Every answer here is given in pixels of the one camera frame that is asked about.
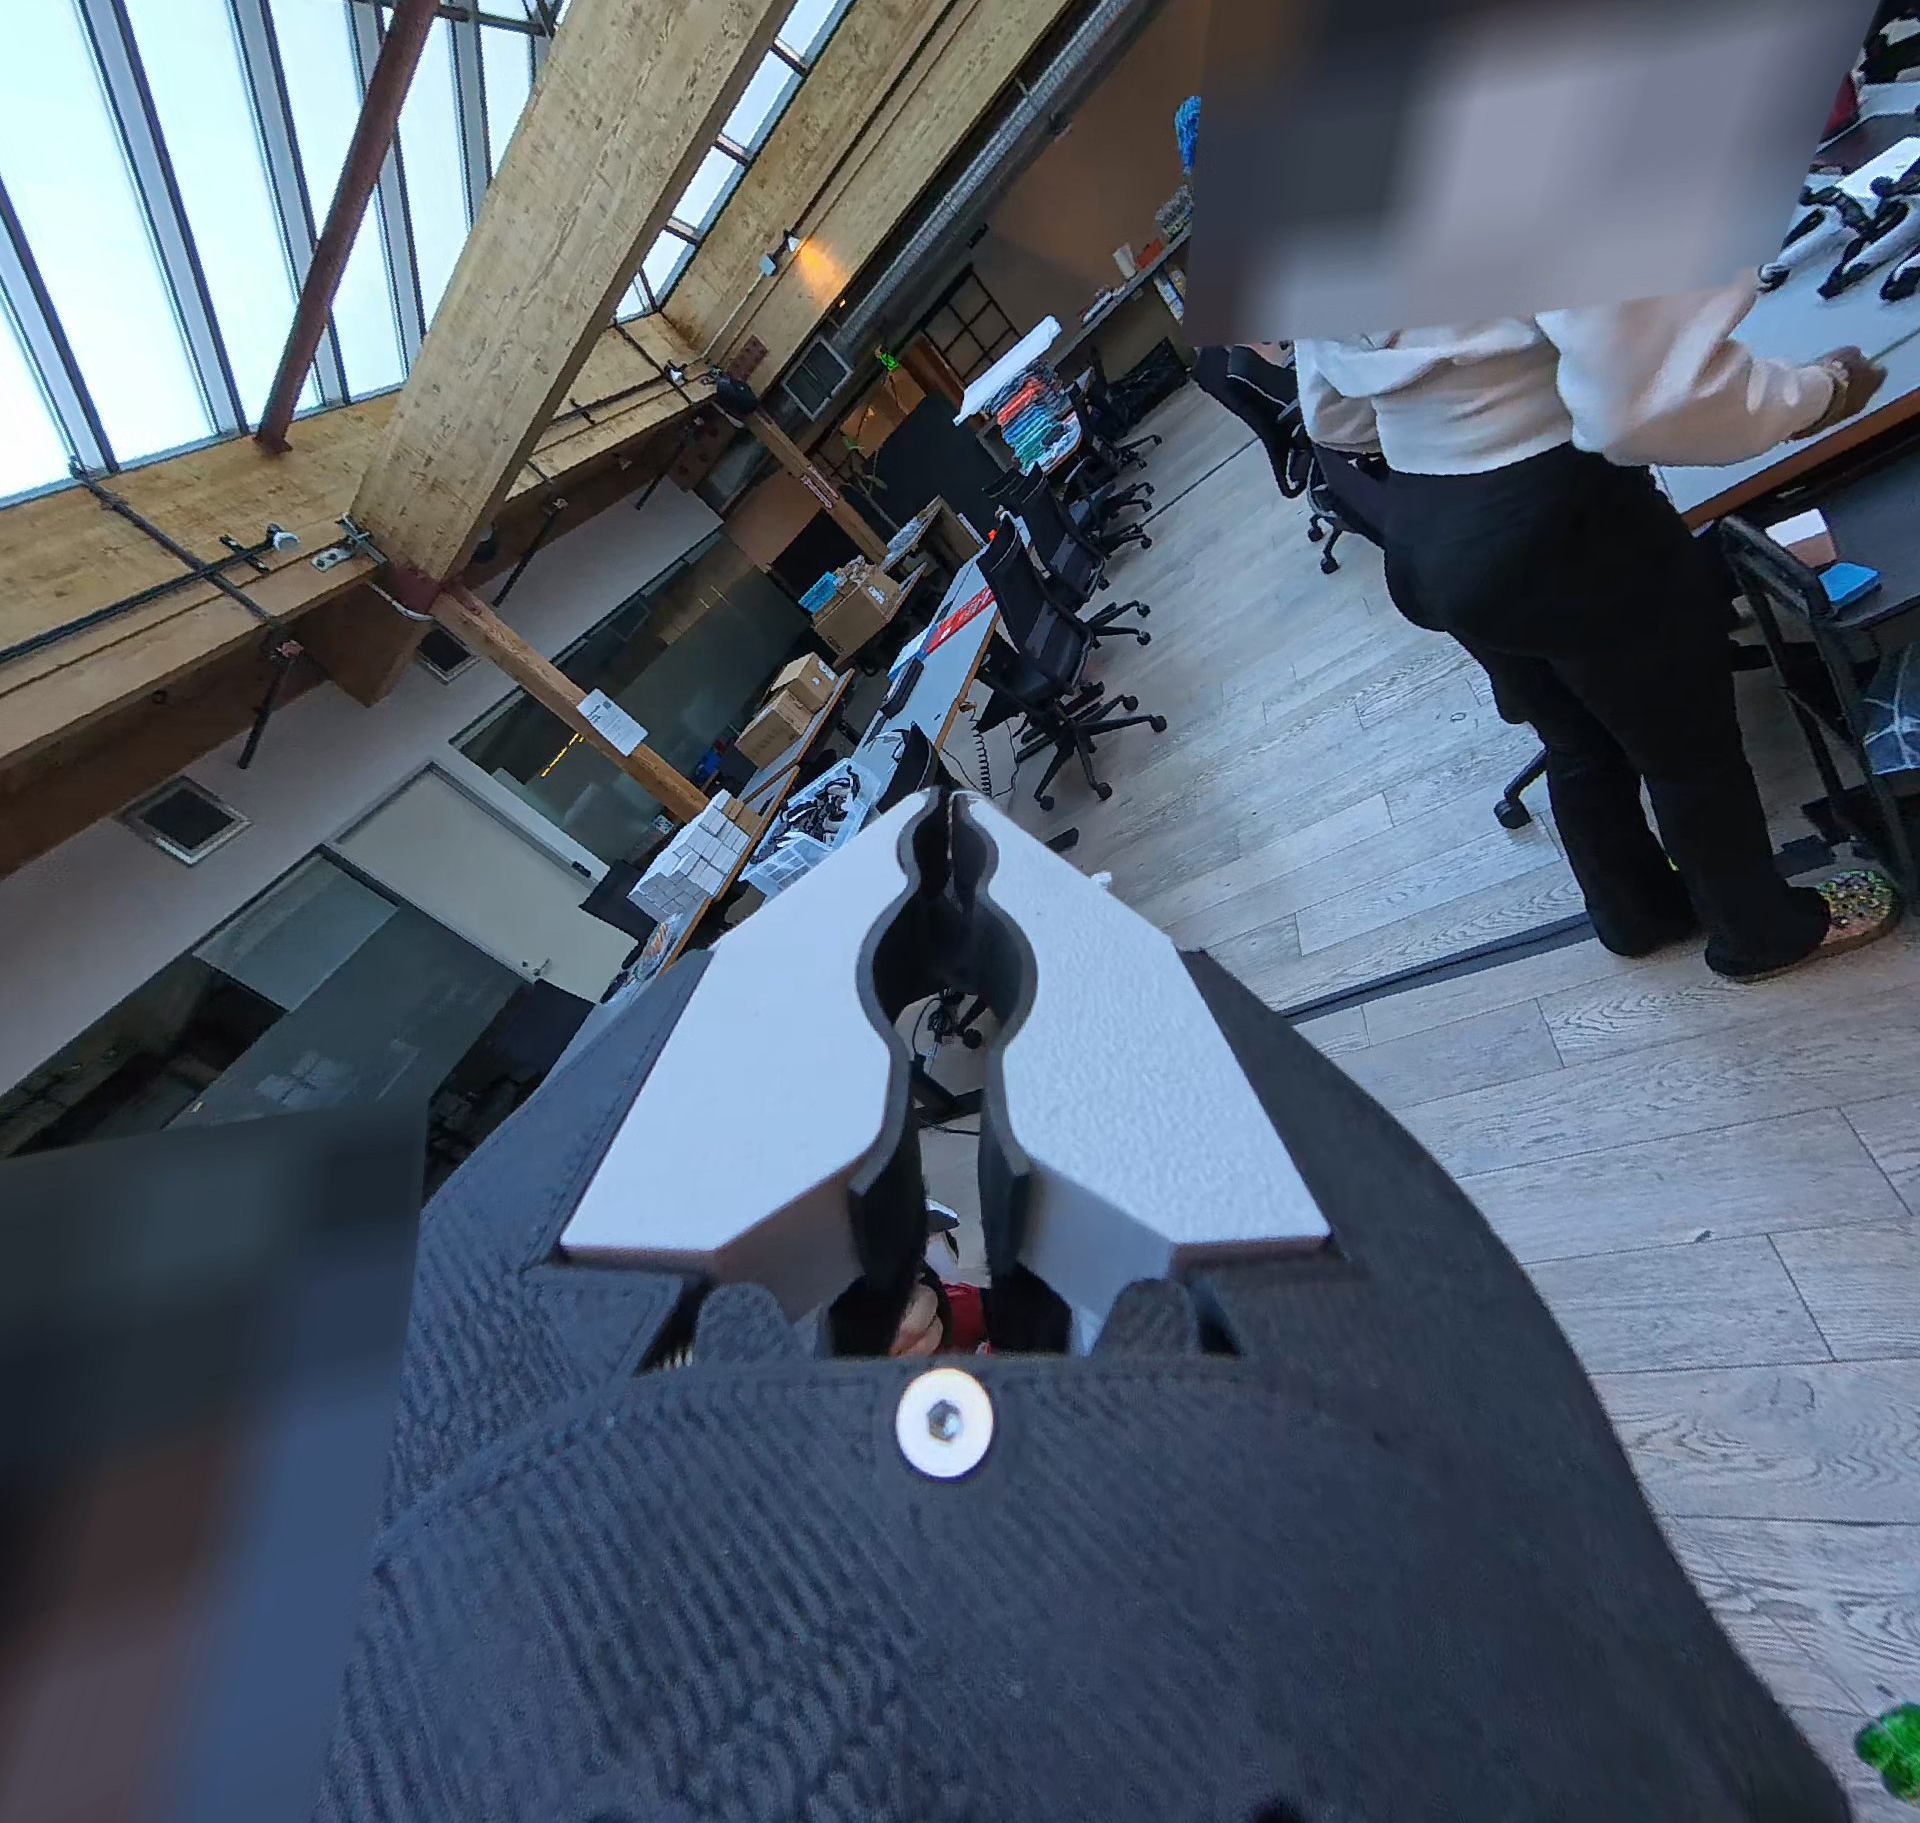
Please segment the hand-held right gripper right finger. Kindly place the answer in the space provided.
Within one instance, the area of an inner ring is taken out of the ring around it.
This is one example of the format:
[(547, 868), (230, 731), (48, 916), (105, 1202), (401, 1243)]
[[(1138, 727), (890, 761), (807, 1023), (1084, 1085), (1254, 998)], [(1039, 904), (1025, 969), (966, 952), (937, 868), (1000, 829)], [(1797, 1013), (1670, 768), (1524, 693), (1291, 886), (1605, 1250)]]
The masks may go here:
[(1084, 1346), (1133, 1282), (1326, 1246), (1167, 936), (972, 794), (956, 798), (956, 973), (999, 1023), (978, 1160), (995, 1346)]

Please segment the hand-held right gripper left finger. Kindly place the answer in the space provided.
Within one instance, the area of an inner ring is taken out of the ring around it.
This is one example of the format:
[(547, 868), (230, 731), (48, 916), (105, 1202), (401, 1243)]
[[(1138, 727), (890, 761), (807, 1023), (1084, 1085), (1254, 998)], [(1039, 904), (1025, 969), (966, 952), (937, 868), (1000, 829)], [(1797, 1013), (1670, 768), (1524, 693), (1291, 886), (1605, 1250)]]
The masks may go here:
[(900, 1018), (940, 988), (948, 810), (904, 796), (708, 951), (565, 1261), (757, 1285), (834, 1346), (897, 1342), (928, 1239)]

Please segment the stack of white boxes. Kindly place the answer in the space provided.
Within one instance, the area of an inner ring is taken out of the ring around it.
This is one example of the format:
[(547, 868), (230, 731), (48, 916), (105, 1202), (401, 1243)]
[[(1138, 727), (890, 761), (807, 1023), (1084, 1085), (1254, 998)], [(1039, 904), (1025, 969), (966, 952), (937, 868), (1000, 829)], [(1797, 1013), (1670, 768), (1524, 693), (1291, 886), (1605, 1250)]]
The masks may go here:
[(721, 789), (681, 825), (627, 890), (657, 923), (689, 923), (732, 879), (758, 844), (762, 813)]

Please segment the row of black office chairs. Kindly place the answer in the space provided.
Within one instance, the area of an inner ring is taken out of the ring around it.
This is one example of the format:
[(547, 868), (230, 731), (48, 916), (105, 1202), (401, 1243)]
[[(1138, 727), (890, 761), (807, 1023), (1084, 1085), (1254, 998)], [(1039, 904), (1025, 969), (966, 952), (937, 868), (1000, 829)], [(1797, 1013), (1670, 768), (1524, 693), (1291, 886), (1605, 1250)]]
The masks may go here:
[[(1046, 316), (968, 385), (956, 420), (980, 417), (999, 437), (989, 401), (1025, 366), (1046, 361), (1054, 369), (1049, 351), (1061, 334), (1061, 322)], [(1095, 798), (1107, 800), (1115, 794), (1095, 768), (1100, 738), (1133, 727), (1153, 735), (1167, 731), (1165, 716), (1143, 708), (1136, 693), (1107, 690), (1092, 676), (1095, 650), (1104, 640), (1128, 638), (1139, 646), (1151, 643), (1151, 634), (1136, 627), (1136, 619), (1147, 619), (1151, 611), (1139, 601), (1095, 603), (1110, 586), (1107, 554), (1073, 517), (1065, 497), (1065, 467), (1088, 461), (1084, 437), (1079, 417), (1077, 450), (1054, 469), (1033, 475), (1021, 475), (1004, 448), (1009, 467), (988, 490), (989, 526), (980, 563), (1004, 636), (1004, 646), (989, 650), (981, 664), (995, 698), (989, 718), (1018, 718), (1015, 764), (1048, 753), (1031, 789), (1041, 812), (1054, 812), (1054, 784), (1066, 766), (1079, 768)]]

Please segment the office desk with red sheet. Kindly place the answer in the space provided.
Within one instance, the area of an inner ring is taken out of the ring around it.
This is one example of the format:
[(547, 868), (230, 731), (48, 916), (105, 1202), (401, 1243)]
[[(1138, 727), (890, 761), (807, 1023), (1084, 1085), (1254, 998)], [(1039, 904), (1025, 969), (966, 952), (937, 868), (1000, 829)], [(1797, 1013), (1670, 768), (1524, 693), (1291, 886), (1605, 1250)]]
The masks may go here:
[(999, 619), (991, 589), (980, 565), (981, 553), (983, 546), (963, 565), (933, 623), (909, 640), (906, 650), (886, 671), (885, 696), (891, 696), (903, 673), (911, 664), (919, 664), (914, 684), (904, 701), (894, 711), (885, 707), (876, 711), (851, 753), (858, 772), (876, 789), (882, 789), (897, 772), (911, 726), (924, 733), (937, 753), (966, 704)]

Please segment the cardboard box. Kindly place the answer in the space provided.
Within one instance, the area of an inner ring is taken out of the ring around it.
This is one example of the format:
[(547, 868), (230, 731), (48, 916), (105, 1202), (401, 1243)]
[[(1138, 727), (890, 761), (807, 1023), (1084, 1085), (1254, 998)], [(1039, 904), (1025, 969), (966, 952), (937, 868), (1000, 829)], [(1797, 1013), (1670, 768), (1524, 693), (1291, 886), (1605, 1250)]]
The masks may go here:
[(836, 572), (813, 632), (836, 661), (845, 661), (896, 616), (900, 601), (903, 586), (886, 572), (870, 561), (849, 563)]

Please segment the stack of folded clothes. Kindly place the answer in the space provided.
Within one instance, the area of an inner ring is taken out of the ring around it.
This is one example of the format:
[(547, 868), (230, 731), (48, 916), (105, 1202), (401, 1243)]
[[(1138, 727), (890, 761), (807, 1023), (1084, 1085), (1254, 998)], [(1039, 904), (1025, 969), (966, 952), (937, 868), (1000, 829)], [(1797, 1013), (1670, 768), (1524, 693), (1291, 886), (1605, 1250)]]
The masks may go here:
[(1054, 469), (1079, 445), (1073, 399), (1046, 361), (1033, 361), (1006, 381), (989, 401), (989, 417), (1021, 475)]

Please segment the white top office desk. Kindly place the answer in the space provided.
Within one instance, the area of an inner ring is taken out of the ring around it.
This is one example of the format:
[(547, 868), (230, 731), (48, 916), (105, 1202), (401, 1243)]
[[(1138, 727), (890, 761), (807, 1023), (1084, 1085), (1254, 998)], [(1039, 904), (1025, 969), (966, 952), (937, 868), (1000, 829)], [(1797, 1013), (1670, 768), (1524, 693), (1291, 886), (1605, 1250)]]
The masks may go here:
[(1805, 364), (1831, 347), (1858, 347), (1885, 370), (1858, 417), (1795, 442), (1779, 442), (1736, 467), (1660, 467), (1668, 498), (1691, 523), (1733, 508), (1743, 497), (1786, 482), (1839, 448), (1910, 417), (1917, 382), (1916, 190), (1898, 190), (1916, 170), (1916, 83), (1900, 101), (1843, 131), (1801, 180), (1800, 206), (1771, 259), (1784, 274), (1763, 277), (1761, 297), (1740, 322), (1754, 352)]

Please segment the large wooden ceiling beam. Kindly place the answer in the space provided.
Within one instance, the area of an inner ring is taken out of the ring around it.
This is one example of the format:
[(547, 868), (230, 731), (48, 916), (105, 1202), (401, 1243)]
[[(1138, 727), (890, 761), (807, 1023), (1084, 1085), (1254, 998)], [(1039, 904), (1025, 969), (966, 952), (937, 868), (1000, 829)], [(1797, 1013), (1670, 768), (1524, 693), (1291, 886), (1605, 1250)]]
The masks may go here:
[(450, 576), (794, 0), (569, 0), (352, 517)]

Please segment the rust red ceiling pipe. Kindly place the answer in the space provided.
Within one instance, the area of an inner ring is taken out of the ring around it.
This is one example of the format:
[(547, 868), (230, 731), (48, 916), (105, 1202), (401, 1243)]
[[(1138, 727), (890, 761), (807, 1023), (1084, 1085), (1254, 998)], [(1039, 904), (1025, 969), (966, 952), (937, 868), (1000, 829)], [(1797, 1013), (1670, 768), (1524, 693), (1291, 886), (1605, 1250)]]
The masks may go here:
[(371, 83), (337, 181), (325, 225), (318, 238), (286, 331), (273, 394), (253, 441), (268, 451), (286, 450), (286, 432), (297, 409), (303, 378), (312, 366), (341, 289), (348, 256), (376, 186), (382, 165), (397, 138), (399, 113), (418, 73), (426, 36), (442, 0), (397, 0), (394, 14), (374, 50)]

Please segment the wooden post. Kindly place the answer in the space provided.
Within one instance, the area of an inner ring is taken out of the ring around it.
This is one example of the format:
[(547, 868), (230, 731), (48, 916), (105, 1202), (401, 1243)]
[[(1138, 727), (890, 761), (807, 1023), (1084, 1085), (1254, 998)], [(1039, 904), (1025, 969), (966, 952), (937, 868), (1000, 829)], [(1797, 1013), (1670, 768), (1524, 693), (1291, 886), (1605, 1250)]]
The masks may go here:
[(606, 747), (578, 716), (577, 704), (588, 690), (565, 676), (523, 636), (517, 636), (487, 599), (465, 586), (446, 584), (435, 592), (426, 613), (465, 646), (504, 671), (530, 698), (560, 720), (567, 735), (590, 740), (624, 776), (636, 779), (636, 785), (659, 803), (672, 825), (687, 825), (700, 816), (708, 804), (704, 794), (656, 751), (649, 736), (627, 755)]
[(764, 409), (757, 407), (746, 417), (746, 427), (758, 438), (762, 450), (781, 467), (786, 475), (800, 482), (825, 513), (858, 543), (860, 553), (882, 563), (890, 554), (890, 542), (876, 536), (874, 526), (854, 509), (851, 497), (837, 486), (830, 472), (818, 467), (790, 437), (780, 427)]

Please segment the silver ventilation duct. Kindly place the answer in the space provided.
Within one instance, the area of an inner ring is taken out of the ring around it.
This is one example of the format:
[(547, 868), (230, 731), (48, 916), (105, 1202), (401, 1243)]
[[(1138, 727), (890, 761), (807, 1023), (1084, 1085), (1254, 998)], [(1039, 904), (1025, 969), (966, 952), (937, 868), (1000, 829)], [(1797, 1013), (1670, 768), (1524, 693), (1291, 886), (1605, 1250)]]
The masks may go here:
[(1066, 2), (834, 309), (830, 331), (839, 352), (897, 345), (968, 260), (997, 204), (1065, 134), (1073, 111), (1161, 3)]

